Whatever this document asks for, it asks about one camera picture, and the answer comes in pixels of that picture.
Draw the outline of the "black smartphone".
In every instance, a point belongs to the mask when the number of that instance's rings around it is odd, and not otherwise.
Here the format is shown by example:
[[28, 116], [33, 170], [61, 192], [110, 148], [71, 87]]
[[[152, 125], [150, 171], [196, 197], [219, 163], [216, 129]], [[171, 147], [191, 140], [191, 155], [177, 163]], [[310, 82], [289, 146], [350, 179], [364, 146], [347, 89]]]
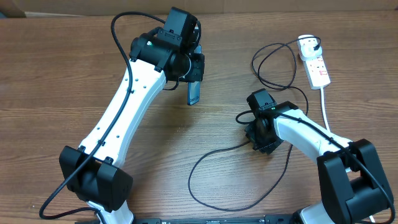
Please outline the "black smartphone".
[[187, 104], [190, 106], [198, 103], [200, 100], [200, 83], [201, 82], [188, 82]]

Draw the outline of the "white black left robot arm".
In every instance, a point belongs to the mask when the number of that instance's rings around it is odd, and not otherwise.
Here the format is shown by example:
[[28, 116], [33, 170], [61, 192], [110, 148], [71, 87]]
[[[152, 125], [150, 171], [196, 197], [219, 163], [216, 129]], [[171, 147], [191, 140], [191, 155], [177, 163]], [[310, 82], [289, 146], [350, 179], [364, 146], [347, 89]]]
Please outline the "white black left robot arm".
[[127, 205], [133, 179], [122, 169], [129, 145], [167, 82], [186, 83], [187, 103], [199, 101], [205, 68], [200, 39], [200, 21], [171, 8], [160, 26], [132, 41], [124, 79], [95, 128], [77, 148], [63, 148], [59, 163], [67, 188], [98, 223], [134, 221]]

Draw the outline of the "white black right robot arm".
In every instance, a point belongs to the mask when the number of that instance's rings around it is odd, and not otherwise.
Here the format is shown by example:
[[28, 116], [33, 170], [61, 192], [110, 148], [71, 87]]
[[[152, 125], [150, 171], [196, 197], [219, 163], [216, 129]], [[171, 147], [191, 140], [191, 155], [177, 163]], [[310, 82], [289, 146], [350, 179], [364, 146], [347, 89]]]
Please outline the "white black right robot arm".
[[246, 101], [254, 121], [245, 132], [255, 150], [270, 154], [287, 141], [317, 165], [322, 200], [296, 211], [290, 223], [366, 223], [387, 209], [388, 222], [394, 221], [393, 194], [371, 142], [335, 135], [295, 104], [277, 103], [265, 89]]

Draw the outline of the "white charger adapter plug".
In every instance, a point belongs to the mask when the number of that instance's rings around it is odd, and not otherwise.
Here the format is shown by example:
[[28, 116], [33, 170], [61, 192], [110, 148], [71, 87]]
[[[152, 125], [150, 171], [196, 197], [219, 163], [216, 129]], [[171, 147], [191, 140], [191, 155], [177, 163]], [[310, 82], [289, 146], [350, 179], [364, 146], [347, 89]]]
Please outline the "white charger adapter plug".
[[313, 60], [323, 53], [322, 47], [315, 44], [299, 44], [298, 49], [302, 61]]

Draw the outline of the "white power strip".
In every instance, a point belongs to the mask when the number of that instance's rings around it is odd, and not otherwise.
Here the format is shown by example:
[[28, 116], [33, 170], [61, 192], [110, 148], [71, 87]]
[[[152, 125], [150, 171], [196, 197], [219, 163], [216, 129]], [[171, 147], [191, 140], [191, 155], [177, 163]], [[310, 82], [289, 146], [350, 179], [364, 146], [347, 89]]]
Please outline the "white power strip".
[[[298, 36], [297, 46], [299, 44], [320, 45], [320, 41], [314, 35], [306, 34]], [[308, 77], [310, 88], [319, 90], [330, 84], [330, 77], [326, 69], [322, 55], [313, 60], [302, 61], [305, 72]]]

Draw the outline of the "brown cardboard backdrop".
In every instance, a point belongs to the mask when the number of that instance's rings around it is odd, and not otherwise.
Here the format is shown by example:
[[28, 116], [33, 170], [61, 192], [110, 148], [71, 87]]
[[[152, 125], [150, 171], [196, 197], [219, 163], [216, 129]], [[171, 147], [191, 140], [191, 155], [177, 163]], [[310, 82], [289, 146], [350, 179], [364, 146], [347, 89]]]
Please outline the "brown cardboard backdrop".
[[305, 11], [382, 11], [397, 0], [1, 0], [9, 17], [33, 14], [111, 16], [124, 11], [166, 14], [171, 7], [192, 14]]

